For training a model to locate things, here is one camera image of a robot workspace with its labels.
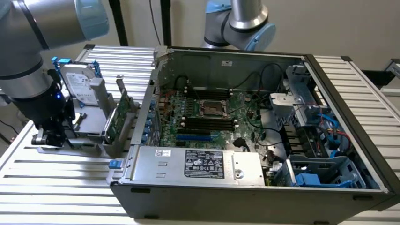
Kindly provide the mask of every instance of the circuit board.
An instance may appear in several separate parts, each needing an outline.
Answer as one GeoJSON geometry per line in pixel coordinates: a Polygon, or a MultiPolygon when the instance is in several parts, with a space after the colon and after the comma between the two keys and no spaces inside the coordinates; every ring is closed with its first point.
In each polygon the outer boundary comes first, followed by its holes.
{"type": "MultiPolygon", "coordinates": [[[[187,147],[206,149],[227,149],[242,150],[235,147],[232,142],[238,138],[243,138],[252,150],[251,135],[259,133],[259,129],[252,127],[247,121],[247,111],[254,113],[251,107],[251,94],[246,92],[234,92],[227,100],[192,99],[187,98],[180,91],[166,90],[160,98],[160,114],[162,114],[162,137],[160,146],[163,147],[187,147]],[[190,119],[210,119],[223,121],[238,121],[236,127],[232,130],[210,130],[211,140],[190,140],[182,141],[176,137],[183,129],[183,118],[190,119]]],[[[252,120],[256,126],[260,126],[260,120],[252,120]]]]}
{"type": "Polygon", "coordinates": [[[120,97],[120,103],[115,108],[110,119],[110,126],[106,126],[106,140],[112,143],[120,136],[122,129],[124,127],[127,113],[131,111],[131,99],[127,91],[123,92],[120,97]]]}

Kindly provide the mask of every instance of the gray robot arm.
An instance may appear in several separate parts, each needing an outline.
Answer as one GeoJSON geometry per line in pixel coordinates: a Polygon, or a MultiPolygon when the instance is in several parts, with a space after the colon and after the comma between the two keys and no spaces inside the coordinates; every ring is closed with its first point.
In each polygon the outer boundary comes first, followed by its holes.
{"type": "Polygon", "coordinates": [[[206,8],[206,48],[263,51],[275,36],[268,9],[260,0],[210,0],[206,8]]]}
{"type": "Polygon", "coordinates": [[[108,29],[100,0],[0,1],[0,87],[48,137],[42,144],[68,141],[75,112],[58,78],[44,72],[40,52],[100,37],[108,29]]]}

